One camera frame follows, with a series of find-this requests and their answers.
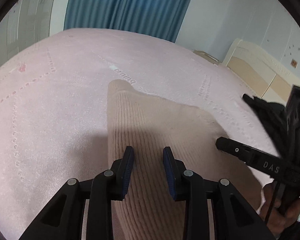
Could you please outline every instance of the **white headboard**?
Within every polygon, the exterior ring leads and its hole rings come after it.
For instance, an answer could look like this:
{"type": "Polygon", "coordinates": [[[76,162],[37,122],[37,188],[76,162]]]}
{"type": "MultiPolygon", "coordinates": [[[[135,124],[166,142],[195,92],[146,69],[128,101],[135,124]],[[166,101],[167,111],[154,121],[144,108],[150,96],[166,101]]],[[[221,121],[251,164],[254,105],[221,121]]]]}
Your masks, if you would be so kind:
{"type": "Polygon", "coordinates": [[[291,87],[300,79],[264,49],[236,39],[223,65],[236,73],[255,93],[267,101],[286,104],[291,87]]]}

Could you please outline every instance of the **black cable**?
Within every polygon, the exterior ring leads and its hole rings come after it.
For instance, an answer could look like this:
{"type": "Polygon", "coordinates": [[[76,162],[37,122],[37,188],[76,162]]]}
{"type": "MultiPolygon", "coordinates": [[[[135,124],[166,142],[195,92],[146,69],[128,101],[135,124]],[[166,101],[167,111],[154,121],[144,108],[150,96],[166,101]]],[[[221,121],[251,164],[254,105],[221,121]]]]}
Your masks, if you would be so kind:
{"type": "Polygon", "coordinates": [[[274,206],[274,201],[275,201],[275,199],[277,197],[279,187],[280,187],[280,183],[277,182],[277,184],[275,185],[275,188],[274,188],[274,191],[273,191],[273,195],[272,195],[272,199],[271,199],[271,202],[270,202],[270,205],[269,205],[269,209],[268,209],[268,212],[267,212],[267,215],[266,215],[266,218],[265,218],[265,223],[266,224],[268,224],[269,217],[270,217],[272,208],[274,206]]]}

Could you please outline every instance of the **bed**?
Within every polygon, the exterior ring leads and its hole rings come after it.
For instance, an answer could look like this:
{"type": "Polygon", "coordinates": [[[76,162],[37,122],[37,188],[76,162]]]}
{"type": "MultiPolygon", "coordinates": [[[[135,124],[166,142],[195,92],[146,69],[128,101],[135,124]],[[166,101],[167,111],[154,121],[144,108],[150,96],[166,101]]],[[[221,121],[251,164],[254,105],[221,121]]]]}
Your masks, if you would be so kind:
{"type": "MultiPolygon", "coordinates": [[[[114,79],[206,109],[230,138],[277,155],[241,99],[255,92],[228,67],[146,35],[70,29],[0,68],[0,230],[7,239],[18,239],[69,178],[108,168],[106,95],[114,79]]],[[[263,185],[271,181],[253,173],[263,185]]]]}

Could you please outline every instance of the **human hand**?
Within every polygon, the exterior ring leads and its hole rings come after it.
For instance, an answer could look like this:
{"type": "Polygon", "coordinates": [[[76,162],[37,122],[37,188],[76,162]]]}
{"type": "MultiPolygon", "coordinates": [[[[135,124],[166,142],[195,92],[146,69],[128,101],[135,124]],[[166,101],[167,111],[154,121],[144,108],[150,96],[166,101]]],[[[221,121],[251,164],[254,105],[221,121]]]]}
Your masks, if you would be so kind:
{"type": "MultiPolygon", "coordinates": [[[[263,204],[260,210],[260,217],[265,220],[271,198],[273,195],[273,187],[271,183],[266,184],[263,187],[263,193],[265,195],[266,202],[263,204]]],[[[273,233],[274,236],[278,236],[282,233],[282,231],[291,226],[295,221],[297,221],[298,216],[300,215],[300,198],[297,199],[295,202],[292,203],[292,205],[288,208],[287,212],[285,213],[285,216],[281,215],[276,208],[280,207],[281,201],[279,199],[276,199],[274,201],[274,208],[272,209],[272,212],[269,217],[268,221],[268,228],[273,233]]]]}

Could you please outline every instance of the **knit fabric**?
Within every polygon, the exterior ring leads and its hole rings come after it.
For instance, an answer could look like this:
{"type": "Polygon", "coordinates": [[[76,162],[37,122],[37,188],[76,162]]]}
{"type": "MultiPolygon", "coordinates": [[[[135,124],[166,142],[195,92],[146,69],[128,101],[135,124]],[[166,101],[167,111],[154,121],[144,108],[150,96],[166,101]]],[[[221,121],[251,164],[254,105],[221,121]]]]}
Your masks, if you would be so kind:
{"type": "Polygon", "coordinates": [[[217,150],[215,141],[227,134],[208,112],[143,94],[123,80],[109,84],[107,100],[109,164],[128,145],[135,153],[128,194],[114,203],[126,240],[182,238],[185,203],[169,195],[165,146],[187,169],[208,180],[229,179],[255,209],[260,206],[260,183],[243,162],[217,150]]]}

